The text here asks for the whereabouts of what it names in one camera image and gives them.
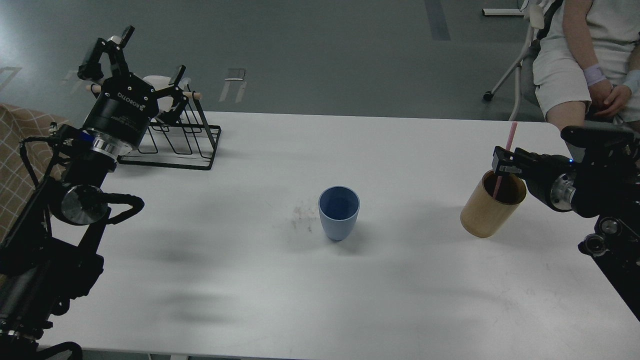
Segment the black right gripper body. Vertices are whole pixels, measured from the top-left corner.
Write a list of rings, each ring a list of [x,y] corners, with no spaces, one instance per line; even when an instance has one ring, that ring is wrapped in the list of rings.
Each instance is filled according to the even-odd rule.
[[[574,180],[578,164],[564,155],[518,150],[520,173],[529,193],[550,209],[573,211]]]

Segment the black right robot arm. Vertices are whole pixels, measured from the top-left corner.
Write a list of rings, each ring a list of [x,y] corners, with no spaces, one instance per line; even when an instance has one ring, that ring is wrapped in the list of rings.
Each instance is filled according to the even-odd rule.
[[[550,209],[595,218],[594,232],[578,244],[633,315],[640,316],[639,139],[626,130],[566,126],[561,137],[583,150],[581,161],[563,155],[509,151],[496,146],[492,169],[524,180]]]

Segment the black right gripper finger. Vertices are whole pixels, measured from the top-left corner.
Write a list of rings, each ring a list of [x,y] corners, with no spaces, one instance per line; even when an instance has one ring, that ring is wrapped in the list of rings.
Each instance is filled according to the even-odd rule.
[[[491,168],[497,176],[523,176],[530,167],[529,160],[522,153],[514,153],[502,146],[493,150]]]

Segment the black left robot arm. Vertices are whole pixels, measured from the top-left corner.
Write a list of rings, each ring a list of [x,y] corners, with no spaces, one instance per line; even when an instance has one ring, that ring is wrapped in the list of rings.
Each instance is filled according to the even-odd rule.
[[[98,247],[105,228],[144,207],[140,197],[106,193],[102,184],[119,157],[139,148],[153,120],[174,125],[189,101],[179,86],[185,66],[162,89],[130,71],[124,50],[134,31],[98,38],[78,67],[95,96],[81,128],[53,127],[48,136],[19,142],[35,189],[1,243],[3,360],[82,355],[75,342],[41,351],[38,342],[53,326],[50,317],[66,314],[103,273]]]

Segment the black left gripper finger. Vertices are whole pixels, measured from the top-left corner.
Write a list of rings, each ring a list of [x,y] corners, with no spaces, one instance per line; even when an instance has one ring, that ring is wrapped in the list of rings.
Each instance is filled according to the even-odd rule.
[[[78,66],[77,77],[80,80],[90,81],[98,84],[106,79],[103,73],[101,59],[106,55],[109,59],[110,76],[121,78],[130,75],[130,68],[126,62],[124,49],[128,45],[135,32],[135,27],[129,25],[120,36],[113,36],[110,39],[96,39],[93,48],[87,51],[82,64]]]
[[[157,99],[167,96],[171,96],[173,98],[173,107],[167,112],[160,112],[160,110],[158,110],[158,114],[155,116],[155,118],[163,125],[176,125],[178,120],[181,119],[181,115],[183,111],[185,111],[186,105],[189,103],[189,98],[184,94],[184,89],[178,86],[180,80],[185,76],[185,71],[186,66],[180,64],[174,71],[174,75],[171,76],[169,84],[172,85],[172,87],[160,89],[158,91],[155,90],[154,92]]]

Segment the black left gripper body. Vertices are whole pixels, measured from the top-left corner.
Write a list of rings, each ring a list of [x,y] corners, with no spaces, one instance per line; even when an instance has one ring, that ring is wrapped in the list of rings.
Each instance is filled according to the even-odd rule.
[[[94,106],[83,123],[83,130],[102,133],[137,150],[159,112],[153,85],[134,73],[112,76],[100,85]]]

